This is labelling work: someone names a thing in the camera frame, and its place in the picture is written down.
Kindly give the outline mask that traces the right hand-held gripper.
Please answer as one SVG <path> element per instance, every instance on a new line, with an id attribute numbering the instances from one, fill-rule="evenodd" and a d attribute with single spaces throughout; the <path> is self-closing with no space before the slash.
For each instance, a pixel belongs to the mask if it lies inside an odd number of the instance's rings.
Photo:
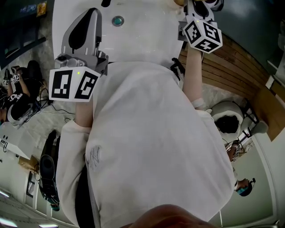
<path id="1" fill-rule="evenodd" d="M 185 18 L 179 22 L 178 40 L 187 41 L 191 48 L 212 53 L 223 46 L 222 32 L 214 19 L 221 11 L 223 0 L 185 0 Z"/>

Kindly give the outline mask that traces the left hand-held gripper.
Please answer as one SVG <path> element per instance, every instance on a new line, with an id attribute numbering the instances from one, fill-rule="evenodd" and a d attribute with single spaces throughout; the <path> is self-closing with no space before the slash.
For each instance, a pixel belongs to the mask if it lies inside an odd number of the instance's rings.
<path id="1" fill-rule="evenodd" d="M 61 53 L 49 74 L 49 99 L 89 102 L 99 79 L 107 75 L 109 57 L 99 50 L 102 15 L 96 8 L 82 13 L 66 30 Z"/>

